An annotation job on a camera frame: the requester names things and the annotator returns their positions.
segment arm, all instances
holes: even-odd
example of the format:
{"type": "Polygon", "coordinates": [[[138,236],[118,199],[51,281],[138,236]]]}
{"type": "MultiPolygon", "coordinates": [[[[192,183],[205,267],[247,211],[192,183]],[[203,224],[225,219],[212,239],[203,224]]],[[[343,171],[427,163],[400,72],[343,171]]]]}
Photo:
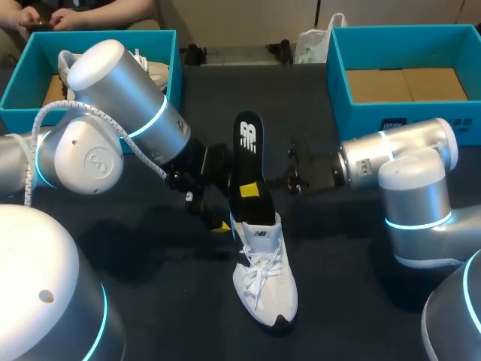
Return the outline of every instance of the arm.
{"type": "Polygon", "coordinates": [[[29,32],[19,25],[20,21],[39,20],[38,12],[27,6],[22,9],[15,0],[0,0],[0,27],[17,30],[25,39],[29,38],[29,32]]]}
{"type": "Polygon", "coordinates": [[[20,11],[22,6],[14,0],[0,0],[0,26],[2,28],[16,29],[17,24],[14,18],[20,11]]]}
{"type": "Polygon", "coordinates": [[[112,29],[127,26],[153,14],[153,0],[116,0],[84,12],[59,9],[52,14],[50,23],[54,30],[112,29]]]}

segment white sneaker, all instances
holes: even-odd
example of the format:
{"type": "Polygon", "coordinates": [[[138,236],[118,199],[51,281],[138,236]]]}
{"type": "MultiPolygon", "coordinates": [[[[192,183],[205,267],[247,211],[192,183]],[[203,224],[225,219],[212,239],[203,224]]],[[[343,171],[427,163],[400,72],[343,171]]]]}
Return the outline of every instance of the white sneaker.
{"type": "MultiPolygon", "coordinates": [[[[162,62],[149,62],[145,56],[141,56],[138,49],[135,49],[135,55],[131,53],[135,60],[141,65],[141,67],[145,70],[146,73],[149,74],[150,79],[152,79],[156,85],[160,88],[160,90],[164,90],[168,84],[168,74],[169,74],[169,67],[167,64],[162,62]]],[[[82,54],[74,54],[67,50],[62,50],[59,53],[58,57],[58,69],[59,69],[59,76],[64,85],[68,86],[67,84],[67,76],[68,72],[72,65],[80,58],[82,54]]],[[[75,95],[69,89],[68,90],[68,100],[74,100],[75,95]]]]}
{"type": "Polygon", "coordinates": [[[298,291],[280,215],[276,214],[273,226],[238,223],[231,215],[231,227],[242,247],[232,279],[244,307],[265,326],[289,326],[298,310],[298,291]]]}

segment white plastic bag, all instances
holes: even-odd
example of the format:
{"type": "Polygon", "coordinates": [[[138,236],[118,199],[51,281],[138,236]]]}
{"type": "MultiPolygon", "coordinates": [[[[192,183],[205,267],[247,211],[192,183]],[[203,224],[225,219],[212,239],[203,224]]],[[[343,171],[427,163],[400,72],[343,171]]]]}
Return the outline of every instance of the white plastic bag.
{"type": "Polygon", "coordinates": [[[346,17],[342,13],[332,16],[327,30],[312,29],[299,35],[295,48],[295,63],[326,62],[328,58],[329,39],[332,28],[347,26],[346,17]]]}

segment black insole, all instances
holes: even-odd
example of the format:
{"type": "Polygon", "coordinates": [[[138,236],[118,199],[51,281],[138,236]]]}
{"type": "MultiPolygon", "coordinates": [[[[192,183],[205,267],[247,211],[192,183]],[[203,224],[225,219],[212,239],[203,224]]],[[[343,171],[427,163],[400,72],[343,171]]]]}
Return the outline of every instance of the black insole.
{"type": "Polygon", "coordinates": [[[262,173],[264,125],[253,111],[243,111],[234,121],[234,162],[229,205],[237,222],[272,226],[276,212],[262,173]]]}

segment yellow label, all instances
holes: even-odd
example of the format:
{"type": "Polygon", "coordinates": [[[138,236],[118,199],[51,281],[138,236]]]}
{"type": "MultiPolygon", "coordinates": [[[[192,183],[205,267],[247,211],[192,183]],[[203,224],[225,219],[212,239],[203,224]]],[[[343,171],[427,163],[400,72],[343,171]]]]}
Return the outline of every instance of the yellow label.
{"type": "Polygon", "coordinates": [[[256,182],[240,186],[239,189],[242,198],[259,197],[259,188],[257,188],[256,182]]]}
{"type": "Polygon", "coordinates": [[[222,227],[212,229],[211,232],[219,232],[219,233],[221,233],[221,232],[230,232],[230,231],[231,231],[231,227],[229,227],[229,226],[227,225],[227,223],[223,221],[223,222],[222,222],[222,227]]]}

